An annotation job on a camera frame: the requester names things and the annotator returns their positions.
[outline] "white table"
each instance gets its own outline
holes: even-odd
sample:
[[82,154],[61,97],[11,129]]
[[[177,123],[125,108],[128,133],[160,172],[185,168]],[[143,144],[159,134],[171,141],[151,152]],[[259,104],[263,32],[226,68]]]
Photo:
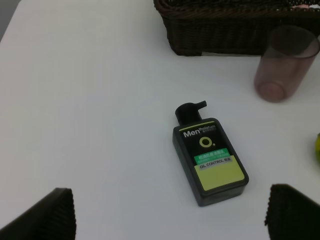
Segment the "white table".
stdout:
[[[72,188],[77,240],[267,240],[269,189],[320,202],[320,69],[279,104],[258,57],[175,55],[151,0],[23,0],[0,43],[0,228]],[[250,177],[200,208],[172,144],[175,109],[206,100]]]

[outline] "wicker basket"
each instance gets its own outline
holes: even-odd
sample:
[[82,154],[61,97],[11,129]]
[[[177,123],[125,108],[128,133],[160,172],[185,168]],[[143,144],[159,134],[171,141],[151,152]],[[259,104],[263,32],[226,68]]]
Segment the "wicker basket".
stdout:
[[167,38],[177,55],[261,55],[269,32],[295,25],[320,35],[319,1],[289,0],[154,0]]

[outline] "yellow-green label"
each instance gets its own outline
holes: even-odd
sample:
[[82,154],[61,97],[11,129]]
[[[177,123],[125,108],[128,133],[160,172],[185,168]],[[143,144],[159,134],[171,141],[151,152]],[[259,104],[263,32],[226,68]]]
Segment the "yellow-green label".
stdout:
[[205,191],[245,179],[235,156],[194,166]]
[[223,148],[223,149],[219,149],[219,150],[215,150],[215,151],[210,151],[198,156],[194,157],[194,160],[196,162],[197,165],[199,164],[203,164],[206,162],[210,162],[216,159],[221,159],[221,158],[225,158],[225,157],[229,157],[230,154],[228,152],[228,149]]

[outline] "pump nozzle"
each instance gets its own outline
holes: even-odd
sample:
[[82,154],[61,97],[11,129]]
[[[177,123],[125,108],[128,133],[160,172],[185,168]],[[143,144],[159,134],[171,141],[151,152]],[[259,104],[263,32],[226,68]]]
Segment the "pump nozzle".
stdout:
[[202,118],[198,110],[206,106],[206,101],[201,101],[199,103],[185,103],[175,110],[175,116],[178,119],[180,125],[191,124],[193,122],[201,121]]

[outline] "bottle label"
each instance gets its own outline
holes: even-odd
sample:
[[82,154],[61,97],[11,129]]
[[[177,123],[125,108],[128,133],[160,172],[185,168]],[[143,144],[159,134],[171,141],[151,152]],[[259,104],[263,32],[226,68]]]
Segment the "bottle label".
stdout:
[[179,130],[205,191],[245,179],[218,124],[209,121]]

